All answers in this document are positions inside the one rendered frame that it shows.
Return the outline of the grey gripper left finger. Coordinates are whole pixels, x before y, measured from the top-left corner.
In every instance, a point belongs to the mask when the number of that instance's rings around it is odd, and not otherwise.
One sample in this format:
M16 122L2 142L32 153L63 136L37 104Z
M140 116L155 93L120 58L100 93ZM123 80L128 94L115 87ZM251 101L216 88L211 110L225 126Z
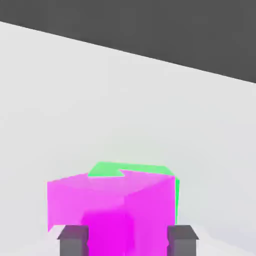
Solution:
M89 256L87 225L65 225L57 240L59 256Z

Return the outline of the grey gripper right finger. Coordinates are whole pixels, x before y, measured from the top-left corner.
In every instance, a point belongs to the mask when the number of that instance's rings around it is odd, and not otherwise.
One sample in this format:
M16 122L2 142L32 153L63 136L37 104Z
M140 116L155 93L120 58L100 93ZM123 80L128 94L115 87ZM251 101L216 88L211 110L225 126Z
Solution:
M200 240L191 225L169 225L167 227L167 256L198 256Z

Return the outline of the small magenta cube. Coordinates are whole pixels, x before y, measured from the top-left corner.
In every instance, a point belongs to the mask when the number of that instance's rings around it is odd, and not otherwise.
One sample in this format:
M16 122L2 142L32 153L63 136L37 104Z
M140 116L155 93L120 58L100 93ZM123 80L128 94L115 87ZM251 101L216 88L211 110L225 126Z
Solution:
M89 256L167 256L175 223L175 178L124 170L47 183L47 224L88 226Z

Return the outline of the small green cube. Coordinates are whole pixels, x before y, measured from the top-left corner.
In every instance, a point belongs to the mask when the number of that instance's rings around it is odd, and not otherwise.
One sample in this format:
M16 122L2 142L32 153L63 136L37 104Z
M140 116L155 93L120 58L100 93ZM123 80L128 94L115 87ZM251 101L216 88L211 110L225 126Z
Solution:
M175 222L174 223L175 224L178 223L180 180L175 176L175 174L168 167L164 165L99 161L88 172L88 176L89 177L120 177L121 175L123 175L121 170L174 176L174 195L175 195L174 197Z

